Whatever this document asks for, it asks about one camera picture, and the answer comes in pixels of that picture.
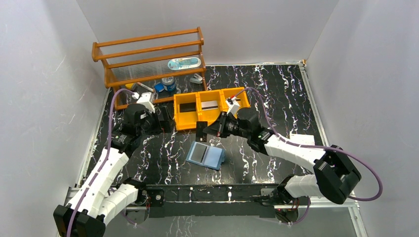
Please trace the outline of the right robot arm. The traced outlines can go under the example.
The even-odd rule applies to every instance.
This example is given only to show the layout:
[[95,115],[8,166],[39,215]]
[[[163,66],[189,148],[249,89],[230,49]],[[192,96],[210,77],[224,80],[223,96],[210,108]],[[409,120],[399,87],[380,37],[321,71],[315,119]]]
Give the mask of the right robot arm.
[[221,112],[203,133],[219,138],[230,135],[246,138],[255,152],[282,158],[309,170],[308,175],[286,177],[271,193],[262,195],[263,199],[289,203],[299,197],[324,197],[335,204],[343,204],[362,178],[337,146],[317,148],[278,137],[273,129],[260,124],[259,115],[252,108],[241,108],[236,115]]

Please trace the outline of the black card with stripe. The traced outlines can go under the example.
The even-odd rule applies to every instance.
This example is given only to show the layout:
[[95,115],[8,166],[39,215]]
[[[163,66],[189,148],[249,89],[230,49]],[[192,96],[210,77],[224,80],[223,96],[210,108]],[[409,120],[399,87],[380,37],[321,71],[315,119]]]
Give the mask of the black card with stripe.
[[208,126],[207,121],[197,121],[196,122],[196,142],[206,142],[207,134],[204,133],[204,129]]

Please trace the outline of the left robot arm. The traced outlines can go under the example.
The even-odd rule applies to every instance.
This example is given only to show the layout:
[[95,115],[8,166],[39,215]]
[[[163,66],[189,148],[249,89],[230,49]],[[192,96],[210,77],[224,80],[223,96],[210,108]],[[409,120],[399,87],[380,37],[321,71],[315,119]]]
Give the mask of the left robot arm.
[[112,183],[140,146],[142,136],[169,132],[172,120],[167,108],[155,109],[153,93],[131,92],[135,102],[128,105],[121,123],[108,120],[107,145],[99,161],[78,192],[53,213],[61,237],[102,237],[106,226],[131,204],[161,207],[165,192],[145,182],[127,178],[112,191]]

